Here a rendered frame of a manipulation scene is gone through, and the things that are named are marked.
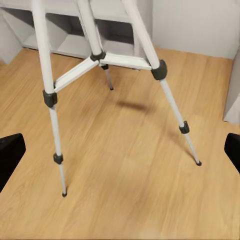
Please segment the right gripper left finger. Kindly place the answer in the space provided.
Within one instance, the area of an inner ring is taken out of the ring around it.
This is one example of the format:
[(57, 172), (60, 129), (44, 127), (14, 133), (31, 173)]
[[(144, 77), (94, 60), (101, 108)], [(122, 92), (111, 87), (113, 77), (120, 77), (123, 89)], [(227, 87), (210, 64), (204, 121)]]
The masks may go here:
[(0, 138), (0, 193), (26, 152), (21, 133)]

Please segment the camera tripod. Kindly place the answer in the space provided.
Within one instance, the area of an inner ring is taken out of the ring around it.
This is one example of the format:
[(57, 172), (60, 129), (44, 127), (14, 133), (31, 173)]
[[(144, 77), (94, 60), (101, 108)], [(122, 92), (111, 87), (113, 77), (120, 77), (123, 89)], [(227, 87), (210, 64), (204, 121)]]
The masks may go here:
[(146, 58), (104, 52), (101, 42), (101, 36), (99, 34), (98, 24), (94, 18), (90, 0), (75, 1), (77, 3), (80, 17), (82, 19), (85, 32), (90, 44), (91, 56), (77, 66), (75, 66), (74, 68), (72, 68), (71, 70), (64, 73), (64, 75), (57, 80), (53, 81), (44, 0), (30, 0), (36, 40), (39, 49), (38, 52), (43, 75), (43, 82), (45, 87), (45, 89), (43, 90), (44, 102), (50, 109), (51, 123), (53, 127), (52, 129), (56, 148), (56, 153), (53, 155), (53, 159), (56, 163), (59, 164), (63, 187), (62, 195), (66, 197), (68, 194), (66, 192), (65, 186), (63, 170), (64, 159), (63, 153), (61, 152), (60, 134), (56, 112), (56, 103), (58, 101), (57, 92), (75, 81), (77, 78), (84, 75), (92, 68), (96, 68), (96, 66), (102, 67), (105, 70), (110, 89), (112, 91), (114, 88), (112, 86), (110, 75), (108, 72), (108, 64), (134, 68), (136, 70), (143, 69), (151, 71), (153, 78), (156, 81), (159, 81), (163, 88), (166, 98), (169, 101), (170, 107), (174, 112), (174, 115), (179, 124), (179, 130), (186, 138), (189, 148), (195, 158), (196, 164), (198, 166), (201, 166), (202, 162), (200, 162), (200, 160), (198, 159), (198, 156), (188, 136), (188, 132), (190, 131), (189, 124), (186, 120), (183, 121), (177, 104), (172, 95), (172, 92), (170, 90), (170, 87), (168, 86), (167, 80), (165, 78), (168, 72), (167, 65), (164, 60), (161, 59), (159, 61), (149, 34), (146, 30), (143, 20), (141, 19), (141, 15), (135, 1), (121, 0), (123, 7), (128, 15), (128, 18), (133, 25), (133, 29), (135, 30), (135, 33), (145, 52)]

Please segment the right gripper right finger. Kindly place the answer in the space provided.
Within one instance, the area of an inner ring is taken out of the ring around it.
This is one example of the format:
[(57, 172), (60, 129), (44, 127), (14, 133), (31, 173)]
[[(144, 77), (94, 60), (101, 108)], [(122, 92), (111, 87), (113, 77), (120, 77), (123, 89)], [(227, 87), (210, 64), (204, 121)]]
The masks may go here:
[(235, 165), (240, 173), (240, 135), (235, 133), (229, 133), (227, 135), (224, 151)]

